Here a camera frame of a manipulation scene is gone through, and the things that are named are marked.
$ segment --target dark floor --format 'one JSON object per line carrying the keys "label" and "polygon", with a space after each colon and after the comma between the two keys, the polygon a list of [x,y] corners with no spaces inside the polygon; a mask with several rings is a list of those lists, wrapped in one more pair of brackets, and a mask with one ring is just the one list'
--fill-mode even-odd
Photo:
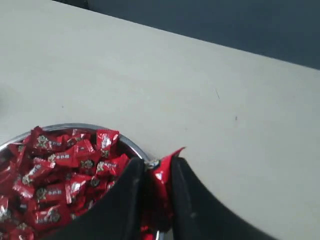
{"label": "dark floor", "polygon": [[135,23],[320,69],[320,1],[60,0]]}

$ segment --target table surface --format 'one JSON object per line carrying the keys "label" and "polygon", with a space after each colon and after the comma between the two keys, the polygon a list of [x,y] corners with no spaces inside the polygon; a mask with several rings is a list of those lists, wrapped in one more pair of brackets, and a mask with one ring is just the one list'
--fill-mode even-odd
{"label": "table surface", "polygon": [[0,7],[0,142],[36,125],[181,146],[207,188],[280,239],[320,238],[320,71],[49,0]]}

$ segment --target candy bowl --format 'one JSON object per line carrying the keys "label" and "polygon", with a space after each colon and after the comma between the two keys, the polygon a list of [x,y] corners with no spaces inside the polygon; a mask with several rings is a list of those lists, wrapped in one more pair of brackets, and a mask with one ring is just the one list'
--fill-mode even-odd
{"label": "candy bowl", "polygon": [[[81,134],[88,133],[88,134],[93,135],[96,133],[97,130],[106,130],[107,128],[97,126],[97,125],[92,125],[92,124],[84,124],[84,123],[64,123],[64,124],[56,124],[56,125],[46,126],[46,127],[43,127],[42,129],[45,132],[49,132],[52,136],[55,136],[55,135],[58,136],[58,135],[61,135],[61,133],[67,133],[67,132],[70,132],[73,130],[77,130],[77,131],[81,132]],[[9,181],[8,179],[11,177],[11,175],[9,173],[12,172],[13,168],[16,168],[17,165],[21,164],[21,162],[22,162],[21,165],[23,165],[23,162],[27,162],[26,158],[30,158],[29,156],[28,157],[24,156],[23,159],[19,160],[19,157],[17,157],[17,156],[21,155],[21,151],[24,151],[24,149],[23,149],[24,145],[22,145],[21,143],[23,141],[25,141],[26,139],[30,138],[30,133],[31,132],[26,132],[22,135],[19,135],[19,136],[9,140],[8,142],[6,142],[0,146],[0,166],[12,158],[13,152],[16,151],[16,154],[17,154],[16,160],[15,160],[16,162],[12,163],[12,161],[10,161],[10,165],[7,164],[8,166],[6,166],[6,169],[5,169],[5,170],[7,170],[7,172],[5,172],[6,175],[4,175],[3,170],[2,170],[2,172],[0,172],[0,185],[6,184],[5,181],[2,181],[3,179],[5,179],[6,181]],[[149,157],[130,139],[128,139],[127,137],[125,137],[121,134],[118,134],[118,136],[115,136],[115,137],[117,137],[117,142],[116,142],[116,146],[115,146],[115,149],[116,149],[115,151],[117,153],[125,154],[127,156],[127,158],[129,158],[129,159],[132,157],[139,157],[140,159],[144,159],[145,162],[150,161]],[[44,146],[48,146],[48,143],[50,143],[51,150],[58,149],[60,147],[60,143],[58,140],[57,141],[48,141],[48,139],[46,137],[43,137],[43,139],[38,137],[37,141],[38,141],[37,147],[39,147],[37,149],[39,149],[39,151],[42,151]],[[85,145],[79,146],[79,147],[76,145],[74,147],[77,147],[79,154],[81,154],[81,149],[87,147]],[[13,189],[18,192],[20,191],[22,194],[21,199],[24,199],[24,201],[22,201],[22,200],[19,201],[19,204],[20,204],[19,206],[21,208],[25,208],[26,211],[31,211],[33,208],[35,208],[36,203],[41,204],[43,202],[43,204],[45,205],[45,204],[47,204],[48,200],[50,200],[50,201],[52,200],[52,202],[56,201],[57,199],[55,198],[55,196],[58,196],[60,193],[64,193],[64,194],[69,193],[69,195],[66,194],[67,195],[66,203],[67,204],[72,203],[72,199],[74,197],[73,190],[75,189],[72,187],[74,185],[76,186],[76,184],[70,185],[70,187],[67,190],[66,185],[62,186],[62,184],[60,184],[60,183],[51,184],[50,188],[48,188],[48,187],[44,188],[44,187],[39,187],[39,186],[41,186],[41,184],[37,182],[38,175],[40,176],[40,174],[45,174],[46,171],[49,171],[51,174],[45,178],[46,181],[50,178],[50,176],[58,176],[59,175],[58,173],[53,174],[53,172],[52,172],[52,171],[54,171],[54,169],[53,169],[54,166],[60,164],[60,165],[62,165],[60,167],[63,168],[64,167],[63,164],[65,164],[66,158],[68,158],[71,154],[72,154],[71,151],[68,152],[68,150],[64,151],[63,154],[49,152],[48,155],[44,155],[47,158],[46,161],[44,161],[40,157],[34,157],[33,158],[34,167],[31,170],[28,169],[27,174],[24,173],[25,175],[22,174],[21,176],[19,176],[19,175],[14,176],[15,180],[14,180],[14,184],[13,184]],[[89,162],[89,161],[87,162],[87,160],[83,161],[83,162],[81,161],[82,168],[80,168],[79,173],[80,174],[82,174],[82,173],[89,174],[88,168],[92,164],[93,164],[92,162]],[[72,178],[72,176],[74,176],[72,174],[75,175],[75,173],[67,173],[67,174],[65,174],[65,176],[69,175],[70,178]],[[84,181],[87,181],[86,178],[88,178],[88,177],[82,176],[80,180],[82,182],[84,182]],[[78,189],[80,189],[79,191],[82,191],[81,187],[79,188],[79,182],[80,181],[78,180],[76,183],[77,183]],[[36,202],[32,201],[30,196],[31,197],[36,196],[36,199],[37,199]],[[7,223],[8,221],[6,221],[6,220],[7,219],[18,219],[20,213],[9,212],[9,209],[6,212],[2,212],[2,210],[3,210],[2,206],[5,206],[5,208],[6,207],[8,208],[8,206],[10,205],[9,203],[13,201],[12,199],[9,199],[10,201],[8,199],[9,199],[8,197],[0,196],[0,205],[1,205],[0,223],[4,221],[8,225],[8,226],[6,225],[6,227],[12,228],[12,226],[11,226],[12,222]],[[43,217],[42,220],[55,222],[54,217],[55,216],[52,215],[52,219],[49,219],[49,220],[48,220],[48,218]],[[22,229],[26,233],[28,233],[28,231],[31,231],[28,229],[28,226],[20,226],[20,225],[16,226],[17,231],[22,231]],[[159,231],[155,232],[154,239],[155,240],[163,240],[164,233],[159,232]]]}

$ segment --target bowl rim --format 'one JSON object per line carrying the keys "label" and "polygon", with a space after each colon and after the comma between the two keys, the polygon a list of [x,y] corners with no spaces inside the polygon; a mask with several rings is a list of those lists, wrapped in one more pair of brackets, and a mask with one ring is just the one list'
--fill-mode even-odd
{"label": "bowl rim", "polygon": [[[41,127],[45,131],[57,131],[57,130],[64,130],[64,129],[90,129],[90,130],[97,130],[97,129],[108,129],[107,127],[95,125],[95,124],[87,124],[87,123],[62,123],[62,124],[54,124],[49,126]],[[9,144],[13,144],[16,142],[20,142],[25,139],[28,135],[30,135],[31,131],[27,131],[21,135],[18,135],[9,141],[0,145],[0,152],[4,150]],[[126,136],[120,134],[119,141],[123,144],[127,145],[131,150],[140,158],[143,159],[145,162],[150,161],[148,155],[138,147],[133,141],[131,141]],[[163,232],[157,231],[155,235],[155,240],[164,240],[165,234]]]}

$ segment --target metal bowl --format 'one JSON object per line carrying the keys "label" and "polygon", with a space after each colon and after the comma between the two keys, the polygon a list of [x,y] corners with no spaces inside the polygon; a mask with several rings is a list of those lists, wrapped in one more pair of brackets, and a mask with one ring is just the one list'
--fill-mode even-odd
{"label": "metal bowl", "polygon": [[[63,124],[56,124],[56,125],[51,125],[51,126],[45,126],[43,127],[43,130],[49,131],[49,132],[54,132],[54,131],[59,131],[59,130],[66,130],[66,129],[82,129],[86,130],[89,133],[92,132],[94,133],[95,130],[97,129],[105,129],[103,126],[97,126],[97,125],[92,125],[92,124],[85,124],[85,123],[63,123]],[[30,134],[29,132],[26,132],[24,134],[21,134],[6,143],[2,144],[0,146],[0,154],[2,154],[6,149],[9,144],[12,143],[18,143],[24,140],[28,135]],[[150,158],[148,157],[147,154],[145,154],[134,142],[132,142],[129,138],[120,135],[119,141],[117,148],[121,149],[121,152],[126,153],[128,157],[139,157],[140,159],[144,159],[145,161],[150,161]],[[164,240],[165,234],[163,232],[157,231],[155,234],[155,240]]]}

